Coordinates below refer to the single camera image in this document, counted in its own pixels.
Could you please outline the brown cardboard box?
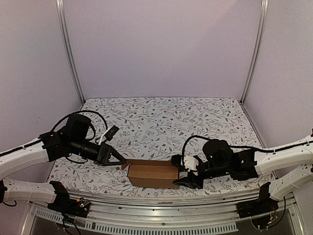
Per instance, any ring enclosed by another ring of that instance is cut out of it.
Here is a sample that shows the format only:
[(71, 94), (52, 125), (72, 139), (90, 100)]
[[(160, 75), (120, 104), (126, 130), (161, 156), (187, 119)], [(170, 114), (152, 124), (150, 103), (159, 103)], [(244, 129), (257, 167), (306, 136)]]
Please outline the brown cardboard box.
[(121, 169), (128, 169), (127, 177), (134, 187), (177, 189), (173, 181), (179, 178), (179, 169), (170, 161), (128, 159)]

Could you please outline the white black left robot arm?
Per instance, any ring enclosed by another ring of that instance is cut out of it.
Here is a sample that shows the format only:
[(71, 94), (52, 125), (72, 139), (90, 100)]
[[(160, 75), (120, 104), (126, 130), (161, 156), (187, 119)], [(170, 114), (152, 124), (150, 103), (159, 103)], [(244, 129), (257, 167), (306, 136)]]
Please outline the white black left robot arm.
[(126, 159), (108, 144), (119, 128), (113, 126), (102, 134), (98, 142), (88, 138), (96, 133), (91, 119), (81, 114), (70, 114), (65, 125), (39, 135), (38, 138), (0, 154), (0, 201), (44, 202), (54, 204), (61, 212), (69, 212), (73, 203), (67, 189), (58, 181), (42, 182), (22, 176), (36, 166), (76, 155), (84, 164), (90, 160), (101, 166), (122, 165)]

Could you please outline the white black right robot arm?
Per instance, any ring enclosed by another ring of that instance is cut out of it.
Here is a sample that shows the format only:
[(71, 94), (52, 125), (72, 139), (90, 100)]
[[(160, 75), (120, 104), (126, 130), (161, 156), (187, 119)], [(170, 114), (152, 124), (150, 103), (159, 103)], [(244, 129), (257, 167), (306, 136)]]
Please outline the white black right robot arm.
[(272, 202), (313, 179), (313, 137), (289, 144), (264, 149), (252, 146), (234, 146), (225, 140), (204, 138), (202, 151), (206, 161), (197, 155), (188, 157), (185, 149), (171, 157), (171, 164), (187, 175), (173, 183), (191, 189), (202, 189), (206, 179), (230, 176), (237, 181), (258, 178), (277, 169), (294, 166), (295, 169), (282, 178), (268, 182), (259, 189), (259, 197), (253, 202), (256, 213), (264, 213)]

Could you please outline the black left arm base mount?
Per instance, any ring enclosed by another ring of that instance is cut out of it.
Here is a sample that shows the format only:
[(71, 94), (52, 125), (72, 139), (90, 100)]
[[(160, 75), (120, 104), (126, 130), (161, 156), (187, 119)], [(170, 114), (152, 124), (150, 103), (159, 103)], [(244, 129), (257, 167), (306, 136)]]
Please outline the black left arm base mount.
[(57, 181), (49, 182), (56, 194), (52, 203), (48, 203), (47, 208), (62, 214), (73, 215), (77, 217), (87, 218), (91, 202), (84, 197), (71, 199), (66, 188)]

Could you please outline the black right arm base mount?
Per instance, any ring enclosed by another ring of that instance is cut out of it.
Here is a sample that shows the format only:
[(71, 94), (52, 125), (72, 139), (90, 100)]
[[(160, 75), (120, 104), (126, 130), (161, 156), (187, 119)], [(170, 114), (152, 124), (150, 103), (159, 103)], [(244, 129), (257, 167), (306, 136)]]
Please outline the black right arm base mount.
[(251, 217), (271, 211), (277, 210), (278, 201), (270, 198), (269, 192), (270, 182), (260, 187), (257, 199), (239, 202), (236, 204), (237, 214), (239, 218)]

